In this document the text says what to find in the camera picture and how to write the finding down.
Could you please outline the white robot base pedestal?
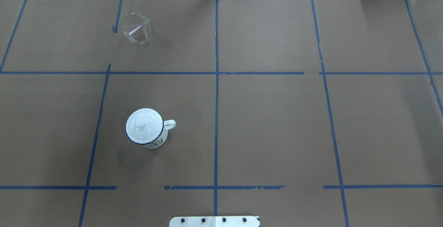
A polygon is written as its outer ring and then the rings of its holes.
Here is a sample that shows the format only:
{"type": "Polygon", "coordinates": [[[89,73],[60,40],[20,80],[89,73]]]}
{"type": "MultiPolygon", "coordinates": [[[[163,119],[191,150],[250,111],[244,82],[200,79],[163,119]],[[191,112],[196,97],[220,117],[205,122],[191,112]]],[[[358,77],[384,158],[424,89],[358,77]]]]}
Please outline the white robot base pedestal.
{"type": "Polygon", "coordinates": [[[259,216],[177,216],[170,227],[260,227],[259,216]]]}

